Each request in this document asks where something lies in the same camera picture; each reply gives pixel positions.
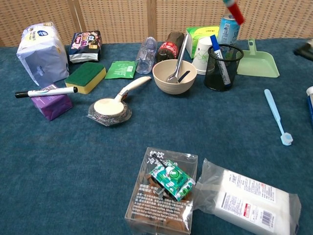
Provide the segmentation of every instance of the paper cup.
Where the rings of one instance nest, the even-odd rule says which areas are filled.
[[[195,58],[192,64],[196,67],[197,73],[204,75],[206,72],[207,62],[209,59],[208,50],[212,46],[210,37],[203,37],[198,40]]]

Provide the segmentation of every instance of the sponge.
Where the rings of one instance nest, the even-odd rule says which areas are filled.
[[[102,64],[85,62],[65,79],[65,84],[67,87],[77,87],[79,93],[88,94],[106,74]]]

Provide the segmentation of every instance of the wicker wall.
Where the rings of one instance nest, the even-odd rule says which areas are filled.
[[[18,46],[31,24],[53,21],[64,44],[74,32],[99,29],[103,43],[163,41],[172,30],[219,25],[222,0],[0,0],[0,46]],[[239,39],[312,38],[313,0],[240,0]]]

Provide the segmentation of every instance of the blue toothbrush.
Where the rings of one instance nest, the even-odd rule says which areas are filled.
[[[279,130],[282,134],[280,139],[281,139],[283,145],[286,145],[286,146],[291,145],[291,143],[293,141],[292,136],[288,132],[284,132],[284,129],[282,127],[282,123],[280,122],[280,116],[279,116],[275,101],[274,101],[273,96],[270,93],[269,89],[265,89],[264,94],[265,94],[266,100],[268,101],[268,105],[269,105],[270,109],[272,110],[274,118],[278,124]]]

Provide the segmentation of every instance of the toothbrush head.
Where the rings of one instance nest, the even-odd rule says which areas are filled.
[[[289,146],[291,145],[292,141],[293,141],[293,138],[291,136],[291,134],[285,132],[284,134],[282,134],[282,136],[280,137],[283,145],[285,146]]]

